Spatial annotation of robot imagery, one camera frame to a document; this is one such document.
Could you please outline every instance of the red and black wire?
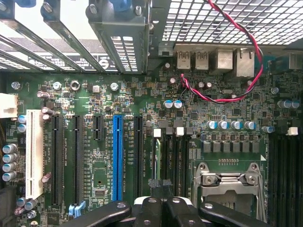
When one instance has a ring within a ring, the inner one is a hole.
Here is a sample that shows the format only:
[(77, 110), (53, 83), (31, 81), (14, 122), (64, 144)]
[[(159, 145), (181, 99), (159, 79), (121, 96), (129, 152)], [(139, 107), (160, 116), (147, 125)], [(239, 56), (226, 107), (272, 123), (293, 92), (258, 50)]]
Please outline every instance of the red and black wire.
[(202, 98), (203, 100), (206, 100), (206, 101), (210, 101), (210, 102), (214, 102), (214, 103), (217, 103), (217, 104), (225, 104), (225, 103), (229, 103), (229, 102), (236, 102), (236, 101), (240, 101), (242, 100), (243, 98), (245, 98), (245, 96), (250, 93), (253, 89), (254, 89), (254, 86), (257, 82), (257, 80), (260, 78), (262, 72), (263, 72), (263, 53), (261, 51), (261, 49), (259, 48), (258, 44), (257, 44), (257, 41), (256, 39), (254, 38), (254, 36), (249, 33), (249, 31), (241, 24), (235, 22), (233, 20), (233, 18), (226, 12), (224, 12), (216, 3), (213, 3), (211, 0), (204, 0), (205, 2), (208, 2), (209, 5), (216, 11), (220, 12), (223, 17), (228, 20), (230, 23), (232, 23), (235, 28), (237, 28), (238, 30), (240, 30), (241, 32), (244, 32), (248, 39), (251, 41), (251, 43), (254, 45), (255, 47), (255, 53), (256, 53), (256, 56), (258, 58), (258, 61), (260, 62), (261, 66), (260, 66), (260, 70), (259, 72), (257, 73), (257, 75), (255, 76), (254, 80), (252, 81), (251, 85), (247, 88), (246, 92), (239, 95), (239, 96), (236, 96), (235, 98), (229, 98), (229, 99), (212, 99), (210, 97), (207, 97), (203, 94), (201, 94), (198, 90), (192, 88), (188, 82), (188, 80), (186, 78), (184, 78), (184, 74), (181, 74), (181, 79), (182, 79), (182, 82), (183, 82), (183, 85), (190, 90), (190, 92), (192, 94), (195, 94), (197, 96), (199, 96), (200, 98)]

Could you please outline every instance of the red wire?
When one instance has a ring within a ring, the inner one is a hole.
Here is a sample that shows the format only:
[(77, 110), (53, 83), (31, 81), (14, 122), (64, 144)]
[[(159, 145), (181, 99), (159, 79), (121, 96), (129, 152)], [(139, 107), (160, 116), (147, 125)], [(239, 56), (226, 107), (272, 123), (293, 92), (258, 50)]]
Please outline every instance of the red wire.
[[(216, 5), (214, 5), (213, 2), (212, 2), (211, 0), (208, 0), (208, 3), (209, 3), (209, 5), (210, 5), (213, 9), (215, 9), (216, 11), (220, 11), (220, 10), (218, 9), (218, 7), (217, 7)], [(235, 28), (237, 28), (238, 30), (240, 30), (240, 31), (242, 31), (242, 32), (245, 33), (245, 31), (244, 31), (240, 26), (238, 26), (238, 24), (233, 20), (233, 18), (232, 18), (229, 14), (227, 14), (227, 13), (224, 12), (224, 15), (225, 15), (225, 16), (228, 18), (228, 20), (235, 26)], [(248, 89), (247, 89), (246, 91), (249, 91), (250, 89), (253, 88), (253, 86), (255, 85), (255, 83), (256, 83), (257, 80), (260, 78), (260, 76), (261, 76), (261, 74), (262, 74), (262, 72), (263, 72), (263, 62), (262, 62), (262, 56), (261, 56), (261, 54), (260, 54), (260, 52), (259, 52), (259, 46), (258, 46), (258, 44), (257, 44), (257, 41), (256, 41), (255, 37), (254, 37), (252, 34), (250, 34), (250, 37), (251, 37), (252, 42), (253, 42), (253, 45), (254, 45), (254, 47), (255, 47), (255, 51), (256, 51), (257, 58), (258, 58), (259, 62), (261, 63), (261, 67), (260, 67), (260, 71), (258, 72), (258, 74), (256, 75), (256, 77), (254, 78), (254, 80), (252, 81), (251, 85), (248, 87)], [(187, 87), (188, 89), (190, 89), (190, 86), (189, 86), (189, 84), (188, 84), (188, 80), (187, 80), (186, 78), (184, 78), (184, 80), (185, 80), (185, 85), (186, 85), (186, 87)], [(202, 95), (199, 91), (197, 91), (196, 89), (192, 89), (192, 90), (193, 90), (200, 98), (202, 98), (203, 100), (209, 101), (205, 96), (203, 96), (203, 95)], [(244, 99), (244, 98), (245, 98), (245, 96), (240, 97), (240, 98), (216, 99), (215, 101), (217, 101), (217, 102), (236, 102), (236, 101), (240, 101), (240, 100), (242, 100), (242, 99)]]

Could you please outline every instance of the white pci slot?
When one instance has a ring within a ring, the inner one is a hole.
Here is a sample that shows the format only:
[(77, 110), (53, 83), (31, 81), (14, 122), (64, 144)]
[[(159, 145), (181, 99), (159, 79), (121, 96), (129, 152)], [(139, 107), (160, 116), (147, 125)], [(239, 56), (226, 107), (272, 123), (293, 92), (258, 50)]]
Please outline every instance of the white pci slot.
[(25, 198), (43, 193), (43, 120), (41, 110), (27, 110)]

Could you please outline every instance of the motherboard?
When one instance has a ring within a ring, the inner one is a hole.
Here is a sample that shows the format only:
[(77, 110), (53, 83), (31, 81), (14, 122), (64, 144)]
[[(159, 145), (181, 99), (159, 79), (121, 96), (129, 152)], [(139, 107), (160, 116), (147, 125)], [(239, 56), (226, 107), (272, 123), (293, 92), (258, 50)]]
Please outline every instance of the motherboard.
[[(18, 226), (58, 226), (111, 201), (132, 204), (160, 179), (194, 206), (216, 201), (266, 220), (269, 135), (302, 117), (302, 72), (267, 68), (245, 99), (224, 105), (192, 95), (181, 73), (7, 74), (8, 94), (18, 96), (18, 118), (6, 123), (16, 154), (6, 184), (25, 206)], [(249, 83), (183, 73), (212, 99)]]

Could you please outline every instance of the blue pcie slot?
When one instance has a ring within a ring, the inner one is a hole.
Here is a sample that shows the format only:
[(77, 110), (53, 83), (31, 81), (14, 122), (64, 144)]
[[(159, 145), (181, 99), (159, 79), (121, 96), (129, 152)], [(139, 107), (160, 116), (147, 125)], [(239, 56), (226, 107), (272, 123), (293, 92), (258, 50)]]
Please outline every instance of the blue pcie slot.
[(113, 116), (113, 185), (112, 201), (122, 200), (123, 183), (123, 116)]

